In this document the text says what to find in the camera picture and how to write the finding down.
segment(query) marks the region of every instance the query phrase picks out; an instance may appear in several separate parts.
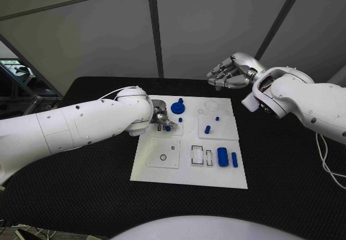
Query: blue disc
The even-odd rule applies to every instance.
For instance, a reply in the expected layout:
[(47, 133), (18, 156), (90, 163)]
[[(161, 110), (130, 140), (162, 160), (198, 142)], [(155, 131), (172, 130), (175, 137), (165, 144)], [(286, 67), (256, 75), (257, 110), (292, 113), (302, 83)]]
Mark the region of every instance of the blue disc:
[(175, 114), (182, 114), (187, 110), (187, 106), (182, 102), (175, 102), (171, 106), (171, 110)]

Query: small blue cylinder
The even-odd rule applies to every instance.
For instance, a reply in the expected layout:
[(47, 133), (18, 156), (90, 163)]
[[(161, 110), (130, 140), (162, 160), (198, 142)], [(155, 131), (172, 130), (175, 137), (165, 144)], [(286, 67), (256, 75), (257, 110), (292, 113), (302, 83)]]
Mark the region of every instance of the small blue cylinder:
[(239, 160), (237, 160), (237, 153), (233, 152), (233, 166), (239, 168)]
[(218, 148), (218, 165), (221, 167), (230, 165), (228, 149), (226, 147)]
[(210, 131), (211, 131), (211, 126), (208, 125), (207, 128), (205, 128), (204, 133), (205, 133), (205, 134), (210, 134)]

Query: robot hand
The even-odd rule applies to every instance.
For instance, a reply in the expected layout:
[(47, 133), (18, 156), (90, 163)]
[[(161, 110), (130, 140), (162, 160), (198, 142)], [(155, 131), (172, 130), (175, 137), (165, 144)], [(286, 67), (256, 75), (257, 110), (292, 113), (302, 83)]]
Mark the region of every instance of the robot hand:
[(249, 54), (237, 52), (207, 74), (211, 78), (208, 82), (218, 91), (223, 87), (241, 89), (249, 86), (256, 74), (265, 69), (266, 67)]
[(178, 125), (169, 120), (166, 103), (152, 100), (139, 87), (120, 91), (117, 100), (105, 97), (0, 120), (0, 185), (19, 169), (50, 155), (94, 144), (123, 131), (139, 136), (151, 123)]
[[(240, 71), (244, 76), (228, 78)], [(253, 91), (243, 104), (252, 112), (262, 108), (278, 118), (295, 113), (303, 125), (335, 141), (346, 144), (346, 89), (314, 79), (290, 67), (267, 69), (246, 53), (234, 54), (208, 73), (217, 90), (243, 88), (253, 83)]]

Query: black tabletop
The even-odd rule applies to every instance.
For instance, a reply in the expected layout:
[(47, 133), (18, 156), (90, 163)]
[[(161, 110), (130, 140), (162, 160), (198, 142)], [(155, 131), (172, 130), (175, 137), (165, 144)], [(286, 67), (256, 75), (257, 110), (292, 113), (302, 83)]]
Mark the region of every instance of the black tabletop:
[[(346, 191), (324, 170), (315, 133), (296, 116), (278, 119), (250, 112), (241, 104), (250, 87), (217, 91), (207, 81), (190, 79), (81, 77), (63, 107), (138, 85), (149, 95), (231, 98), (249, 189), (130, 181), (139, 137), (125, 132), (15, 174), (0, 195), (0, 219), (115, 236), (165, 217), (210, 215), (262, 223), (306, 239), (346, 239)], [(329, 139), (328, 144), (329, 166), (346, 172), (346, 147)]]

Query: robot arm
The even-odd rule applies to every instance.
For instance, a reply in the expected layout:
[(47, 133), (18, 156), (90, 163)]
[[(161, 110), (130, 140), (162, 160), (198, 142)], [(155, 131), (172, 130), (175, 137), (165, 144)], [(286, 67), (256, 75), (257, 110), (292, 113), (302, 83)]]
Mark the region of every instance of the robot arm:
[(125, 89), (117, 100), (99, 99), (0, 121), (0, 185), (34, 161), (94, 144), (128, 131), (146, 132), (151, 123), (171, 125), (166, 103), (141, 88)]
[[(236, 68), (243, 75), (230, 76)], [(246, 53), (237, 53), (208, 73), (217, 89), (240, 88), (253, 83), (243, 104), (252, 112), (262, 108), (278, 118), (295, 113), (302, 124), (335, 141), (346, 144), (346, 89), (332, 83), (315, 83), (302, 71), (290, 67), (267, 69)], [(243, 81), (230, 84), (233, 79)]]

